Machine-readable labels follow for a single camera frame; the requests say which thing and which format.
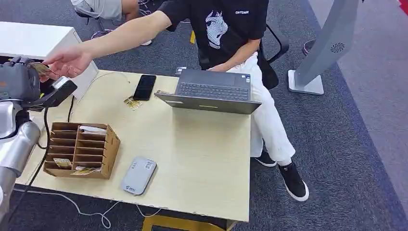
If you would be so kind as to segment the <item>person's right hand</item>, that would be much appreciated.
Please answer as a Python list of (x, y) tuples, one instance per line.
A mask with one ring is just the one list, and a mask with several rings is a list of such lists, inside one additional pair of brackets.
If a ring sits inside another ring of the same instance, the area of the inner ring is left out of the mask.
[(47, 57), (42, 63), (51, 70), (47, 74), (39, 74), (40, 82), (60, 77), (75, 78), (82, 74), (92, 62), (93, 56), (80, 45), (64, 49)]

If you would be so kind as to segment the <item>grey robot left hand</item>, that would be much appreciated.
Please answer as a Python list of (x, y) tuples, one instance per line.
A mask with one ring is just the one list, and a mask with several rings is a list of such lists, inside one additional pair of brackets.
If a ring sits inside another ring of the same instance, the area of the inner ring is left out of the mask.
[(20, 56), (0, 66), (0, 99), (32, 102), (40, 97), (38, 72), (29, 64), (33, 61)]

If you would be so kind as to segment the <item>person's left hand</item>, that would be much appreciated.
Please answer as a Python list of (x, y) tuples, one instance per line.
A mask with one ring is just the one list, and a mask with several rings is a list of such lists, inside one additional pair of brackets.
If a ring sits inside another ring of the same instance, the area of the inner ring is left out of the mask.
[(227, 63), (219, 64), (208, 69), (208, 71), (227, 72), (231, 67)]

